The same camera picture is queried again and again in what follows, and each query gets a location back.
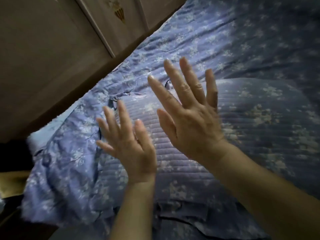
blue floral bedspread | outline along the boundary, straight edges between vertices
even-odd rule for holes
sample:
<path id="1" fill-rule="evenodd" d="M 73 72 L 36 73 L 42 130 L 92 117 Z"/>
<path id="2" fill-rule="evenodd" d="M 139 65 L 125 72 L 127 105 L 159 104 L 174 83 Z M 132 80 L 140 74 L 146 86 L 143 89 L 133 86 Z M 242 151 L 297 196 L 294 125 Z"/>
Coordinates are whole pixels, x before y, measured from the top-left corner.
<path id="1" fill-rule="evenodd" d="M 267 82 L 260 87 L 233 90 L 228 108 L 221 104 L 223 109 L 229 109 L 230 115 L 224 118 L 224 131 L 242 150 L 252 157 L 256 155 L 254 160 L 319 197 L 319 178 L 314 174 L 320 169 L 319 10 L 317 6 L 312 9 L 302 1 L 295 2 L 293 5 L 286 0 L 187 0 L 161 30 L 142 42 L 117 70 L 80 99 L 46 147 L 34 157 L 35 166 L 24 193 L 23 216 L 33 222 L 68 226 L 92 223 L 113 214 L 112 208 L 97 210 L 92 201 L 100 195 L 103 205 L 113 198 L 108 186 L 97 184 L 101 180 L 101 158 L 95 145 L 99 138 L 95 119 L 102 116 L 101 107 L 108 104 L 112 94 L 150 93 L 147 76 L 152 74 L 165 82 L 168 77 L 163 60 L 169 58 L 178 63 L 181 56 L 190 60 L 200 79 L 206 69 L 212 68 L 216 79 L 227 83 L 238 77 L 293 82 L 287 88 L 304 104 L 290 103 L 285 90 Z M 243 104 L 251 104 L 256 89 L 261 90 L 266 100 L 276 100 L 274 104 L 286 104 L 288 108 L 282 113 L 274 112 L 257 103 L 235 113 L 237 106 L 233 101 L 241 98 Z M 250 118 L 248 127 L 238 128 L 246 117 Z M 286 139 L 277 144 L 274 138 L 279 136 Z M 305 166 L 299 169 L 302 162 Z M 119 180 L 125 180 L 123 171 L 118 173 Z M 168 190 L 174 189 L 172 193 L 183 198 L 187 190 L 179 187 L 182 186 L 174 185 Z M 203 222 L 193 222 L 202 233 Z M 234 226 L 225 226 L 214 236 L 239 239 L 266 236 L 259 227 L 253 229 L 254 224 L 247 223 L 247 228 L 237 231 L 233 231 Z"/>

cabinet door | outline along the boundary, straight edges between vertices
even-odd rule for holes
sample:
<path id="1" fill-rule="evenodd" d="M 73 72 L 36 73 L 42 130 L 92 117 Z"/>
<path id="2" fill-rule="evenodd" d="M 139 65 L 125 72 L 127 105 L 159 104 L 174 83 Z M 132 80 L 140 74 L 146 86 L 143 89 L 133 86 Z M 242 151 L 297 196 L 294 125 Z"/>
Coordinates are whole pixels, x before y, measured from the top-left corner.
<path id="1" fill-rule="evenodd" d="M 182 6 L 186 0 L 139 0 L 143 13 L 151 29 L 160 21 L 167 18 L 177 8 Z"/>
<path id="2" fill-rule="evenodd" d="M 112 55 L 117 56 L 148 28 L 137 0 L 77 0 Z"/>
<path id="3" fill-rule="evenodd" d="M 112 58 L 75 0 L 0 0 L 0 142 Z"/>

finger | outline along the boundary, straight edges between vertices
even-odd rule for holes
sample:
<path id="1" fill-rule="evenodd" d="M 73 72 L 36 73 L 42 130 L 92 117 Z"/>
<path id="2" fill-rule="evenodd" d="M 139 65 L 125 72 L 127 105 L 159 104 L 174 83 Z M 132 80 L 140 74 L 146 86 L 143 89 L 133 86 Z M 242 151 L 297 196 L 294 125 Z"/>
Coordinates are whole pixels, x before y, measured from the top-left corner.
<path id="1" fill-rule="evenodd" d="M 205 81 L 207 84 L 207 102 L 216 111 L 218 108 L 218 89 L 214 73 L 211 69 L 205 71 Z"/>
<path id="2" fill-rule="evenodd" d="M 106 138 L 108 142 L 110 142 L 111 137 L 110 137 L 110 132 L 109 132 L 109 128 L 106 121 L 102 118 L 97 118 L 97 122 L 103 137 Z"/>
<path id="3" fill-rule="evenodd" d="M 147 151 L 152 148 L 152 140 L 148 135 L 146 127 L 144 126 L 141 120 L 136 120 L 134 123 L 134 131 L 136 137 L 140 142 L 140 145 L 144 151 Z"/>
<path id="4" fill-rule="evenodd" d="M 163 129 L 164 133 L 168 136 L 171 144 L 175 147 L 177 145 L 177 129 L 174 124 L 173 119 L 171 118 L 170 114 L 168 114 L 163 109 L 158 109 L 157 114 L 159 117 L 160 126 Z"/>
<path id="5" fill-rule="evenodd" d="M 183 109 L 181 103 L 153 76 L 148 76 L 148 83 L 166 111 L 176 117 Z"/>
<path id="6" fill-rule="evenodd" d="M 180 68 L 196 100 L 200 104 L 205 104 L 205 92 L 203 91 L 202 85 L 186 57 L 182 57 L 180 59 Z"/>
<path id="7" fill-rule="evenodd" d="M 182 74 L 168 59 L 164 61 L 164 69 L 170 77 L 171 83 L 177 92 L 182 106 L 184 108 L 190 108 L 197 102 L 197 100 L 194 97 L 189 85 L 184 81 Z"/>
<path id="8" fill-rule="evenodd" d="M 108 143 L 98 140 L 96 141 L 96 144 L 109 155 L 116 157 L 114 148 L 110 146 Z"/>
<path id="9" fill-rule="evenodd" d="M 117 124 L 113 110 L 104 106 L 103 111 L 106 116 L 106 122 L 108 123 L 110 136 L 112 136 L 113 139 L 117 139 L 119 137 L 120 128 Z"/>
<path id="10" fill-rule="evenodd" d="M 134 140 L 132 123 L 131 123 L 129 114 L 127 112 L 126 106 L 121 100 L 118 100 L 117 105 L 119 110 L 121 136 L 129 140 Z"/>

floral pattern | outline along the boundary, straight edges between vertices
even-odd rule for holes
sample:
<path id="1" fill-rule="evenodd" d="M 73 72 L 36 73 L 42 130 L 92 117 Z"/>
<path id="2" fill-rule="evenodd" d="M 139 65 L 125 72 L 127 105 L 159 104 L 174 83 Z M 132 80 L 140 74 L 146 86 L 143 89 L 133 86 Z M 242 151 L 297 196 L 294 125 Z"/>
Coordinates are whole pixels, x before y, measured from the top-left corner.
<path id="1" fill-rule="evenodd" d="M 164 84 L 168 77 L 163 60 L 178 62 L 180 56 L 190 60 L 201 81 L 205 69 L 214 70 L 226 138 L 257 163 L 320 198 L 319 10 L 301 2 L 187 0 L 158 32 L 79 100 L 34 157 L 23 217 L 69 226 L 114 216 L 127 177 L 118 160 L 97 148 L 95 141 L 101 134 L 95 118 L 103 115 L 103 105 L 112 105 L 109 96 L 140 92 L 146 95 L 123 100 L 131 99 L 128 105 L 141 106 L 140 112 L 152 119 L 160 105 L 148 87 L 147 75 Z M 211 174 L 176 153 L 165 137 L 157 137 L 162 133 L 159 128 L 155 131 L 152 123 L 146 125 L 159 155 L 155 204 L 163 205 L 156 207 L 158 219 L 166 214 L 213 237 L 267 237 Z M 168 199 L 181 207 L 165 211 L 170 208 Z M 191 239 L 184 235 L 185 225 L 174 228 L 162 239 Z"/>

forearm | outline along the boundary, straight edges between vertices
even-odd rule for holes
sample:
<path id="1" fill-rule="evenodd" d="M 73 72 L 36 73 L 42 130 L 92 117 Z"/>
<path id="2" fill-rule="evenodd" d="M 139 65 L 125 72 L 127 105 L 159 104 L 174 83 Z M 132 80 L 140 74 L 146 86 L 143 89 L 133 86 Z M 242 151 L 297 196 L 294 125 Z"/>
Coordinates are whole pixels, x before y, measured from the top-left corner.
<path id="1" fill-rule="evenodd" d="M 275 239 L 320 239 L 320 202 L 262 168 L 235 146 L 207 169 Z"/>
<path id="2" fill-rule="evenodd" d="M 151 240 L 155 179 L 128 184 L 110 240 Z"/>

